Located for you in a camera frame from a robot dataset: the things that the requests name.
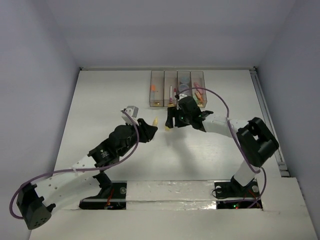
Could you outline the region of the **yellow highlighter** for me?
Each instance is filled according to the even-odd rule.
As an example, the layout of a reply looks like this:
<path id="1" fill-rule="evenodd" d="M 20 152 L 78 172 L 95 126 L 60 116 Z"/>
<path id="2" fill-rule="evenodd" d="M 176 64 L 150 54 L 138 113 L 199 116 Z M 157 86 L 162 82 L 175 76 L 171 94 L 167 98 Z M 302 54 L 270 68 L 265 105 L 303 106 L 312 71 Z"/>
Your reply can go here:
<path id="1" fill-rule="evenodd" d="M 153 120 L 152 125 L 153 125 L 154 127 L 157 127 L 157 126 L 158 126 L 158 117 L 157 117 L 157 116 L 156 116 L 155 119 Z"/>

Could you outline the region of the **pink marker pen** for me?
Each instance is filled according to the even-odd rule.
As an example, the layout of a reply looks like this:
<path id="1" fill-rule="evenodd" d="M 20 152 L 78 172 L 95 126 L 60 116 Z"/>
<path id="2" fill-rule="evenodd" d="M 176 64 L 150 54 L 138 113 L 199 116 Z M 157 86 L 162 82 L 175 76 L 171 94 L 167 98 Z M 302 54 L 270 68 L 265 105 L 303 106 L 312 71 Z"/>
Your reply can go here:
<path id="1" fill-rule="evenodd" d="M 173 86 L 169 87 L 169 104 L 173 103 Z"/>
<path id="2" fill-rule="evenodd" d="M 176 88 L 174 88 L 173 89 L 173 96 L 174 96 L 175 99 L 176 99 L 176 95 L 177 95 L 177 90 L 176 90 Z"/>

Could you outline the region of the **clear jar of paper clips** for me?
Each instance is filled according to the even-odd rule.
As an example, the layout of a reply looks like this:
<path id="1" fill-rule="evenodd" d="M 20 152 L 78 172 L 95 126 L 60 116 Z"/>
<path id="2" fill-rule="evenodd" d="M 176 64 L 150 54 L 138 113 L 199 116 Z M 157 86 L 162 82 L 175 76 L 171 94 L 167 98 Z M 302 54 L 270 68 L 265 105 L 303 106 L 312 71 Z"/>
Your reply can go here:
<path id="1" fill-rule="evenodd" d="M 187 89 L 189 89 L 190 87 L 187 85 L 187 84 L 180 84 L 179 86 L 178 86 L 178 90 L 179 90 L 179 92 L 183 92 L 183 91 L 185 91 L 185 90 L 187 90 Z"/>

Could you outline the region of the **orange clear highlighter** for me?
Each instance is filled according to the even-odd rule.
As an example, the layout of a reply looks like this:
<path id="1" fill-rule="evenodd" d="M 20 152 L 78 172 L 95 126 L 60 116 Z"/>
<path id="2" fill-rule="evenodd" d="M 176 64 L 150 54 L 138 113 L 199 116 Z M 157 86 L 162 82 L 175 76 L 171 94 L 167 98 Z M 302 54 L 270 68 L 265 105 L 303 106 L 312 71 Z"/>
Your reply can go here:
<path id="1" fill-rule="evenodd" d="M 152 84 L 150 86 L 150 100 L 154 101 L 155 100 L 155 94 L 156 94 L 156 86 Z"/>

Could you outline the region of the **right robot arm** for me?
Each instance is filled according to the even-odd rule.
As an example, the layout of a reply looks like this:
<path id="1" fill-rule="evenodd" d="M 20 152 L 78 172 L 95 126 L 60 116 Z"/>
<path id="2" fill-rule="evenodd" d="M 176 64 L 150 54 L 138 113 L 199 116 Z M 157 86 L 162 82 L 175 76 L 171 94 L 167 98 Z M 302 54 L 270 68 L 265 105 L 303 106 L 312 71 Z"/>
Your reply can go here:
<path id="1" fill-rule="evenodd" d="M 222 117 L 213 111 L 201 110 L 190 96 L 167 108 L 165 126 L 168 129 L 192 126 L 195 130 L 219 134 L 235 141 L 244 160 L 230 181 L 215 185 L 219 199 L 243 197 L 264 163 L 279 149 L 278 141 L 261 118 L 244 121 Z"/>

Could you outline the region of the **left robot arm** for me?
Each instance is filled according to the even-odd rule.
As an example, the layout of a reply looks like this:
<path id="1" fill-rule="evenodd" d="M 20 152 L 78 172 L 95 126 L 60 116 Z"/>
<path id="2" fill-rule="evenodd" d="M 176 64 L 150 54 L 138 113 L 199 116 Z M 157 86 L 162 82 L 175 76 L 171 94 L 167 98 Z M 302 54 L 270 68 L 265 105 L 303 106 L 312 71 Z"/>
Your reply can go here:
<path id="1" fill-rule="evenodd" d="M 158 130 L 158 121 L 151 125 L 144 119 L 127 118 L 109 137 L 90 150 L 72 167 L 36 176 L 23 183 L 11 200 L 16 204 L 28 230 L 44 225 L 52 215 L 82 198 L 85 186 L 93 186 L 97 197 L 109 199 L 114 186 L 105 173 L 130 158 L 138 144 L 148 143 Z"/>

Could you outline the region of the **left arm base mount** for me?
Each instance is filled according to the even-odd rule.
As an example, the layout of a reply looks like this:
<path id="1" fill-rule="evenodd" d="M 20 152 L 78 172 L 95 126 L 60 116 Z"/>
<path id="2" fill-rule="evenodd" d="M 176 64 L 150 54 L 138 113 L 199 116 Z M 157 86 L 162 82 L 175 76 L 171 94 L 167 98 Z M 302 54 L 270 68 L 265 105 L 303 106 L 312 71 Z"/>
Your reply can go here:
<path id="1" fill-rule="evenodd" d="M 81 210 L 125 210 L 127 208 L 127 182 L 113 182 L 112 188 L 103 196 L 98 194 L 82 199 L 78 207 Z"/>

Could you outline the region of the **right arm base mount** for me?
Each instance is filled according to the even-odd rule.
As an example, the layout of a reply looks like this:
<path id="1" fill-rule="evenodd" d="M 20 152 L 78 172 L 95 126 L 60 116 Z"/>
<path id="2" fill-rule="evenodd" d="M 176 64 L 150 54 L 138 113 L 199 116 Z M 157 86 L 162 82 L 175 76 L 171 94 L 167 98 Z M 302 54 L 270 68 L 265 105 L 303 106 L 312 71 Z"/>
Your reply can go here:
<path id="1" fill-rule="evenodd" d="M 215 182 L 211 195 L 216 199 L 218 210 L 263 208 L 261 192 L 255 180 L 246 186 L 240 185 L 235 180 Z"/>

